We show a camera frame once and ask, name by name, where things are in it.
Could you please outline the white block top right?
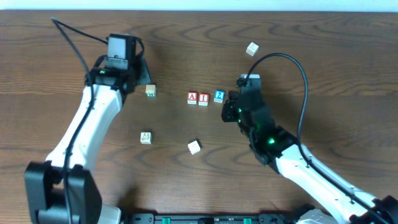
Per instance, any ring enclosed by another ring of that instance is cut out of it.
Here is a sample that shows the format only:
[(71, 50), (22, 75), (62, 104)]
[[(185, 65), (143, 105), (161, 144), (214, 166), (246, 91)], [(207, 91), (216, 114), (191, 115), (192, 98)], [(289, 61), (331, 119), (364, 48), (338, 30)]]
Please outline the white block top right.
[(255, 44), (254, 42), (251, 42), (248, 47), (246, 48), (246, 53), (250, 56), (255, 56), (257, 51), (259, 50), (259, 46)]

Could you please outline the red letter I block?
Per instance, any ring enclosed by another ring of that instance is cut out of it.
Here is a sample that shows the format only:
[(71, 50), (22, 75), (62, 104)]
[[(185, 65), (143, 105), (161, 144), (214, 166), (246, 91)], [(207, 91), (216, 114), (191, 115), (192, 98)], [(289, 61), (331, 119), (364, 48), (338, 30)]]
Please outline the red letter I block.
[(208, 106), (209, 102), (209, 94), (208, 93), (200, 93), (198, 97), (198, 105), (199, 106)]

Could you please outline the blue number 2 block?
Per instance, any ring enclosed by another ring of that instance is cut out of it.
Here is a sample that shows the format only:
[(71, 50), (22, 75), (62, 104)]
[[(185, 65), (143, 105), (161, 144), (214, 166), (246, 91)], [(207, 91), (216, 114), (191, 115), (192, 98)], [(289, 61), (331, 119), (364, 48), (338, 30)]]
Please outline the blue number 2 block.
[(214, 94), (213, 101), (215, 103), (222, 103), (224, 101), (225, 91), (223, 90), (216, 90)]

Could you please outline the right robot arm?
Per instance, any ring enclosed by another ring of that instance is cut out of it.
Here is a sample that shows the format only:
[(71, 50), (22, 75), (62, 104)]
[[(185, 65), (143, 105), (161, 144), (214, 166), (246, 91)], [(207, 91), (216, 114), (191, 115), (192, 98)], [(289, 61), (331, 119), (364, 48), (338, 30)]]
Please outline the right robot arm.
[(221, 117), (238, 124), (261, 164), (304, 189), (338, 223), (397, 223), (397, 199), (380, 200), (321, 163), (297, 137), (275, 125), (260, 91), (230, 91)]

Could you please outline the white block picture face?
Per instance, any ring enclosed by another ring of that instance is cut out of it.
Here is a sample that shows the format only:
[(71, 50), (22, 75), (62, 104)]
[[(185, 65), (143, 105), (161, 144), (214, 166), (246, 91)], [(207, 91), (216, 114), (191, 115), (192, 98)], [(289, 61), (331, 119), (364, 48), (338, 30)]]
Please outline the white block picture face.
[(152, 144), (152, 133), (151, 132), (141, 132), (140, 142), (142, 144)]

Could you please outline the white block green side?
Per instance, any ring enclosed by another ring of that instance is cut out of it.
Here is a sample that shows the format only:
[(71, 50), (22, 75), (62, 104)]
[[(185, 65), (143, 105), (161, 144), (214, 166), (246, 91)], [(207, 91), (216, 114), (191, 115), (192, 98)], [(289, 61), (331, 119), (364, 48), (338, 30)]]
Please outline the white block green side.
[(146, 96), (147, 97), (156, 97), (157, 88), (156, 85), (146, 85)]

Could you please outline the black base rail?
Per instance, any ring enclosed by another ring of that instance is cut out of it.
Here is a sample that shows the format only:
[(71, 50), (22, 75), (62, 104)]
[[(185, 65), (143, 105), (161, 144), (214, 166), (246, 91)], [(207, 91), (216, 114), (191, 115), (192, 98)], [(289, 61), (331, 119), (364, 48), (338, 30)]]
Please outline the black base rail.
[(155, 215), (133, 213), (123, 215), (121, 224), (294, 224), (297, 214), (261, 213), (259, 215)]

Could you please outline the plain white tilted block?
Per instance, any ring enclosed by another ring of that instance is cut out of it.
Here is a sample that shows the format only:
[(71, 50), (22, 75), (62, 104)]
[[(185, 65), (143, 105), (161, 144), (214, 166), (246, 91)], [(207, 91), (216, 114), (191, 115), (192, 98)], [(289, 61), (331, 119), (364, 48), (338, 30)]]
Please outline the plain white tilted block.
[(197, 140), (190, 142), (187, 145), (187, 147), (188, 147), (188, 150), (190, 151), (191, 155), (194, 155), (201, 151), (200, 143)]

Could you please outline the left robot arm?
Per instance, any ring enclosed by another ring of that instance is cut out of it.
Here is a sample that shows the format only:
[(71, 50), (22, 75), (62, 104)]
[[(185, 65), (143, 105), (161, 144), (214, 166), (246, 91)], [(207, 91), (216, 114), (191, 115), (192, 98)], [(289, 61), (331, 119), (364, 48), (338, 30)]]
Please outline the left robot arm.
[(150, 83), (146, 61), (111, 65), (102, 55), (85, 80), (81, 103), (62, 140), (43, 163), (24, 173), (32, 223), (120, 223), (120, 208), (105, 205), (93, 178), (103, 139), (128, 94)]

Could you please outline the red letter A block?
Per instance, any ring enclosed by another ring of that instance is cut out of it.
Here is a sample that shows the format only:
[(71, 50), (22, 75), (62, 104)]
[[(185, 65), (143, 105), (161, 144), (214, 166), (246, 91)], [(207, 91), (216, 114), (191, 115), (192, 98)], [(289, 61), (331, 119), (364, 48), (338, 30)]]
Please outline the red letter A block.
[(196, 105), (198, 102), (198, 93), (189, 91), (187, 94), (187, 103), (189, 105)]

